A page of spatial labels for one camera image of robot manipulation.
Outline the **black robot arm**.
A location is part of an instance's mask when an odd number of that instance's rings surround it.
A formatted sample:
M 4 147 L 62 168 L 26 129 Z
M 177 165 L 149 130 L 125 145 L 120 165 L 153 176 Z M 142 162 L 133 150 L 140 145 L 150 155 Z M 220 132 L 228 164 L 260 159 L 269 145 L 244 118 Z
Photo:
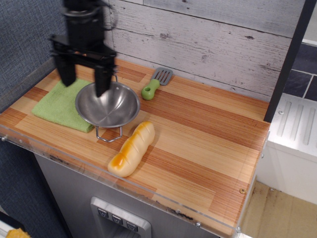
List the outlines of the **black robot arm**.
M 61 13 L 66 20 L 66 35 L 52 35 L 52 56 L 65 86 L 76 80 L 77 64 L 95 72 L 95 92 L 100 97 L 110 88 L 116 52 L 105 43 L 103 0 L 65 0 Z

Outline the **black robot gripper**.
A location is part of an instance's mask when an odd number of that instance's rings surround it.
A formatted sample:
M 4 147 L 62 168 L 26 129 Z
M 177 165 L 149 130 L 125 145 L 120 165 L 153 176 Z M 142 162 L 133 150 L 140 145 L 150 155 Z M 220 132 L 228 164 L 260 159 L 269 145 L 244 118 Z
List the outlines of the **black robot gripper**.
M 95 69 L 95 91 L 100 97 L 110 88 L 116 53 L 104 44 L 102 9 L 63 9 L 66 35 L 52 35 L 52 55 L 62 83 L 68 87 L 76 80 L 75 65 Z

